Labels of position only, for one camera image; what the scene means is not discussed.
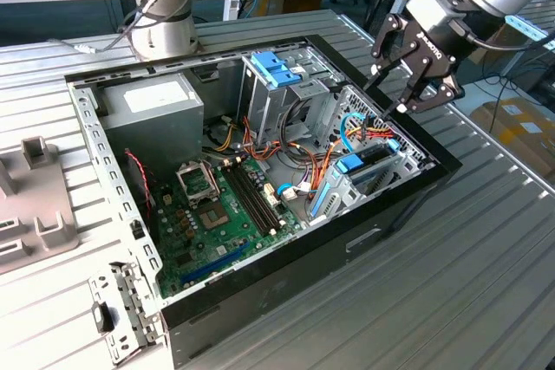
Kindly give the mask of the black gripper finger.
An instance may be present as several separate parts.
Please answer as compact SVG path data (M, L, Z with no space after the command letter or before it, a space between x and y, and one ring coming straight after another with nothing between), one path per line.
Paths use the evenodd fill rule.
M389 118L393 113L423 113L464 96L464 89L457 82L455 76L444 77L437 87L435 95L422 99L421 94L427 85L427 81L410 79L401 96L383 111L383 119Z
M370 51L374 61L370 68L370 76L364 85L365 90L382 82L389 71L399 64L401 55L393 52L394 40L407 26L408 19L398 14L388 14L384 19Z

